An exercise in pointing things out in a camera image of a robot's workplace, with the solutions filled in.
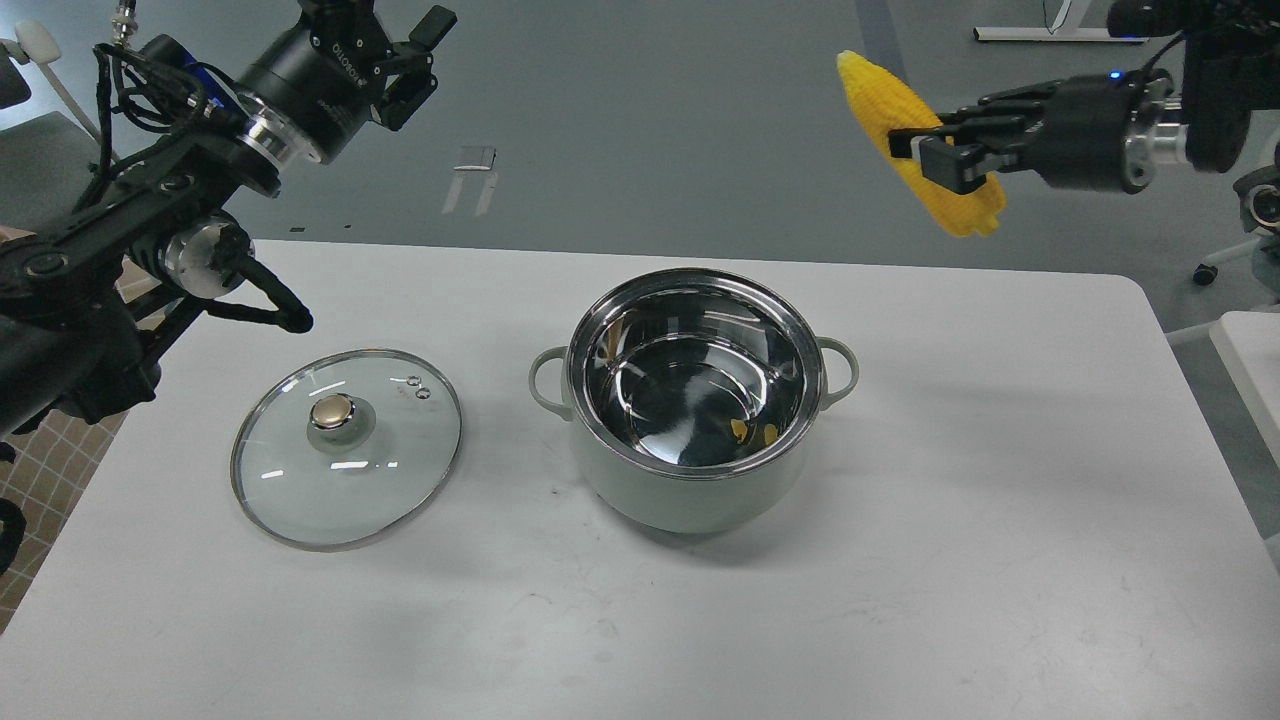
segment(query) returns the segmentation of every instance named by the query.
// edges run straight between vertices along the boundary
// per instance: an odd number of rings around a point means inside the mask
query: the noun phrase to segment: pot rim
[[[599,334],[609,327],[609,323],[643,299],[664,292],[687,292],[689,290],[716,291],[755,309],[768,318],[795,346],[796,355],[800,357],[803,389],[796,407],[796,420],[778,436],[773,445],[732,462],[684,466],[640,452],[609,432],[586,395],[586,368],[591,347]],[[564,378],[575,414],[595,439],[632,465],[658,475],[682,480],[723,480],[751,473],[777,460],[795,447],[813,425],[827,386],[817,336],[800,313],[777,292],[755,281],[709,268],[673,268],[648,273],[620,284],[595,301],[573,331],[564,354]]]

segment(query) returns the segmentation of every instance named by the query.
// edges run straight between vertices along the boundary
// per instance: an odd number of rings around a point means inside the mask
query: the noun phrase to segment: chair wheel
[[[1213,284],[1215,279],[1217,279],[1217,268],[1212,265],[1201,264],[1196,268],[1196,272],[1192,273],[1192,282],[1201,287]]]

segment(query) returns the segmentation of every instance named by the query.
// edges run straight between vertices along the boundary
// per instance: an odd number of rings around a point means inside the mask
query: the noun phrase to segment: table
[[[259,256],[315,331],[201,319],[170,351],[160,398],[131,414],[0,637],[0,715],[1280,707],[1280,578],[1129,281],[298,242]],[[797,486],[713,537],[614,514],[524,387],[598,296],[689,264],[771,286],[863,365]],[[379,542],[285,547],[241,514],[232,441],[279,378],[361,346],[451,378],[454,473]]]
[[[1280,462],[1280,315],[1272,313],[1226,313],[1210,328],[1210,338],[1240,400],[1253,416],[1267,450]],[[1280,568],[1280,534],[1266,541]]]

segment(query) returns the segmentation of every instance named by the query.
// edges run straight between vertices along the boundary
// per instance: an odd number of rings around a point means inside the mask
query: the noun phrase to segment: tiled floor
[[[22,507],[27,536],[9,571],[0,575],[0,632],[8,626],[123,420],[120,414],[86,425],[54,411],[38,430],[5,438],[18,451],[18,461],[0,464],[0,497]]]

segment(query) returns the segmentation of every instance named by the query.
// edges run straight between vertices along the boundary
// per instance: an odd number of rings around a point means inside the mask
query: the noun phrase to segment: plastic corn
[[[893,73],[850,50],[836,55],[836,68],[854,117],[942,229],[965,237],[974,232],[987,236],[1000,227],[996,214],[1005,209],[1005,191],[995,177],[969,195],[955,195],[925,179],[915,160],[890,156],[888,131],[942,124],[919,95]]]

